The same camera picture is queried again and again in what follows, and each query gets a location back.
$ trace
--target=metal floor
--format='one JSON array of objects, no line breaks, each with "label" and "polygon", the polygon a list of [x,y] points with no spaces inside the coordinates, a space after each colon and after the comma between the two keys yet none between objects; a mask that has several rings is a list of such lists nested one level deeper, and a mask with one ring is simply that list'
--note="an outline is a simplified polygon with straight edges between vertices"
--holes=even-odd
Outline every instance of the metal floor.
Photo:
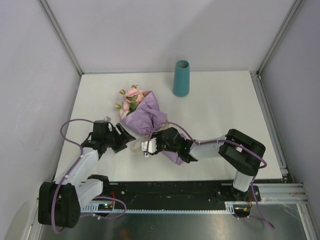
[{"label": "metal floor", "polygon": [[[80,219],[73,229],[56,235],[43,226],[40,240],[306,240],[295,204],[262,205],[270,229],[256,219],[224,214],[125,214],[113,220]],[[252,216],[259,216],[255,205]]]}]

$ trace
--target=purple wrapping paper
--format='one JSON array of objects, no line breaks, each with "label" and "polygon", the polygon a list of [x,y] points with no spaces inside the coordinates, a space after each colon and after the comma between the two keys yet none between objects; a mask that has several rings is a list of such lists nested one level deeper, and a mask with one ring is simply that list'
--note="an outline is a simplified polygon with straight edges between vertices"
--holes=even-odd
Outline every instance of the purple wrapping paper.
[{"label": "purple wrapping paper", "polygon": [[[151,133],[155,126],[167,122],[167,114],[160,111],[158,100],[151,91],[134,112],[122,119],[122,122],[136,134],[146,136]],[[174,152],[163,151],[163,154],[177,165],[184,162]]]}]

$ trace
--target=gray wall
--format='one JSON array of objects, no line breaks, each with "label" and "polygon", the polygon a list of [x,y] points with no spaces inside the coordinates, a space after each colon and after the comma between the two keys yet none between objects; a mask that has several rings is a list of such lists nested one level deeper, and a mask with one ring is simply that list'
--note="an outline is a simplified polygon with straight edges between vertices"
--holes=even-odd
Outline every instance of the gray wall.
[{"label": "gray wall", "polygon": [[289,167],[320,224],[320,1],[306,0],[262,80]]},{"label": "gray wall", "polygon": [[48,0],[85,73],[256,70],[294,0]]},{"label": "gray wall", "polygon": [[53,170],[79,76],[36,0],[0,2],[0,240],[19,240]]}]

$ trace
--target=flower bouquet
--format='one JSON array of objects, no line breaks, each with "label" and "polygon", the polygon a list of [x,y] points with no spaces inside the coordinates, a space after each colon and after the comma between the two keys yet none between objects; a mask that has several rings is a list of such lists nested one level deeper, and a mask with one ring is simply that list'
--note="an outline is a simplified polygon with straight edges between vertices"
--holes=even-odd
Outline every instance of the flower bouquet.
[{"label": "flower bouquet", "polygon": [[[140,136],[147,136],[156,127],[159,131],[164,126],[160,123],[167,122],[167,114],[160,111],[158,100],[152,91],[137,89],[138,85],[132,85],[128,91],[119,91],[123,95],[123,104],[116,104],[120,110],[120,118],[124,125]],[[184,161],[174,152],[163,151],[165,156],[175,164],[181,165]]]}]

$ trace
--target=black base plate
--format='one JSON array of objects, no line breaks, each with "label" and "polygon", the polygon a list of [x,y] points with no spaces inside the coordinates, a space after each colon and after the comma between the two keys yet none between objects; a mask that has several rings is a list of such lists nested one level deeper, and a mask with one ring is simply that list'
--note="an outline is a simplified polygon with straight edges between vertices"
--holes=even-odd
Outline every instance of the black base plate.
[{"label": "black base plate", "polygon": [[[128,210],[210,211],[225,210],[225,202],[253,201],[252,192],[243,199],[231,193],[231,183],[221,181],[154,181],[154,182],[110,182],[110,191],[127,205]],[[257,200],[260,192],[254,186]],[[123,209],[116,203],[116,209]]]}]

